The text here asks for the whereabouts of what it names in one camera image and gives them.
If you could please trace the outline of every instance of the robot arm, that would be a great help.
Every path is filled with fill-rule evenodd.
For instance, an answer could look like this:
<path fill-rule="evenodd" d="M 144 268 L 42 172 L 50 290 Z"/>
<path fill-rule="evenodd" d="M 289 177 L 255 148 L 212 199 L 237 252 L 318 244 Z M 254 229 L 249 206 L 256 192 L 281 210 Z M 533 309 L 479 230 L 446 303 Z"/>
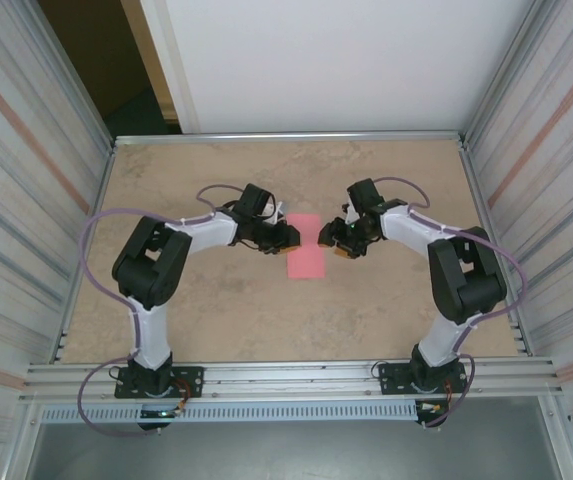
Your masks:
<path fill-rule="evenodd" d="M 216 246 L 253 242 L 265 254 L 285 252 L 299 245 L 299 232 L 286 224 L 280 204 L 269 203 L 270 192 L 249 184 L 241 197 L 217 209 L 210 219 L 164 223 L 143 217 L 112 271 L 119 292 L 134 306 L 134 337 L 138 353 L 129 364 L 152 395 L 166 388 L 164 371 L 172 364 L 166 338 L 166 305 L 173 296 L 189 255 Z"/>
<path fill-rule="evenodd" d="M 493 310 L 506 296 L 506 284 L 495 254 L 475 242 L 444 233 L 440 224 L 416 213 L 406 202 L 385 201 L 371 179 L 348 188 L 346 217 L 335 218 L 321 231 L 319 243 L 336 247 L 347 258 L 366 255 L 368 245 L 396 240 L 426 258 L 430 265 L 433 300 L 439 310 L 428 334 L 411 355 L 413 381 L 433 388 L 457 363 L 460 338 L 479 315 Z M 488 238 L 480 227 L 467 233 Z M 464 271 L 463 265 L 472 268 Z"/>

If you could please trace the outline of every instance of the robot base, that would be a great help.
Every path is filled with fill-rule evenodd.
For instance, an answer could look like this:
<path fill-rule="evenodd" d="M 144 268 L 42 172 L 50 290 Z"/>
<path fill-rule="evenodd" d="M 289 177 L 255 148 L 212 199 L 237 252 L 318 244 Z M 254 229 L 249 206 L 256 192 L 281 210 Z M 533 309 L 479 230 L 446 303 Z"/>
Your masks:
<path fill-rule="evenodd" d="M 176 382 L 177 379 L 188 384 L 191 398 L 202 396 L 203 367 L 174 366 L 172 355 L 157 370 L 130 360 L 127 367 L 119 368 L 115 398 L 184 398 L 183 382 Z"/>
<path fill-rule="evenodd" d="M 457 359 L 440 367 L 430 367 L 415 345 L 411 360 L 405 364 L 378 365 L 382 395 L 446 394 L 450 383 L 452 393 L 462 393 L 466 386 L 466 370 Z"/>

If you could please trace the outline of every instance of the white panel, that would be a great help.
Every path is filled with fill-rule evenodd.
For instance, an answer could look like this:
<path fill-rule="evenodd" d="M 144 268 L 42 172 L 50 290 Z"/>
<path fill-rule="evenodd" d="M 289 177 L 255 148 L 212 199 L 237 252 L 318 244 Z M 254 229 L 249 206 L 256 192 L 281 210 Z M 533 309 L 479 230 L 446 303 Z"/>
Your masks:
<path fill-rule="evenodd" d="M 460 129 L 531 3 L 142 1 L 189 133 Z"/>

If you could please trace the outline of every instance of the corrugated metal wall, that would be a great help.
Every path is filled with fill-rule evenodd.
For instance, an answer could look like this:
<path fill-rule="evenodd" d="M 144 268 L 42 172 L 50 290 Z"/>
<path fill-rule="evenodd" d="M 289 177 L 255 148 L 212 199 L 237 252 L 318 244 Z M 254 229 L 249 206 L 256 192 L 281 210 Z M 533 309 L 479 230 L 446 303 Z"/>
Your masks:
<path fill-rule="evenodd" d="M 573 423 L 573 1 L 544 3 L 545 20 L 470 146 L 496 233 L 530 279 L 531 347 L 553 357 Z"/>
<path fill-rule="evenodd" d="M 38 15 L 0 0 L 0 454 L 27 366 L 59 333 L 110 154 Z"/>

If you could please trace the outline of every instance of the perforated strip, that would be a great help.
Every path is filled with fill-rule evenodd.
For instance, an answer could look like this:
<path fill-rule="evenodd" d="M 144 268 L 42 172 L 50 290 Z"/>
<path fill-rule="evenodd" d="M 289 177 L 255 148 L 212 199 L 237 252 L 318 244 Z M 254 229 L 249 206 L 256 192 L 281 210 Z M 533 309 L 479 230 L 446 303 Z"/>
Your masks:
<path fill-rule="evenodd" d="M 164 410 L 151 407 L 146 410 Z M 413 400 L 375 400 L 341 402 L 239 402 L 193 403 L 177 418 L 142 419 L 142 405 L 88 405 L 86 415 L 96 423 L 144 422 L 275 422 L 320 420 L 417 420 Z M 80 423 L 74 405 L 51 405 L 42 423 Z"/>

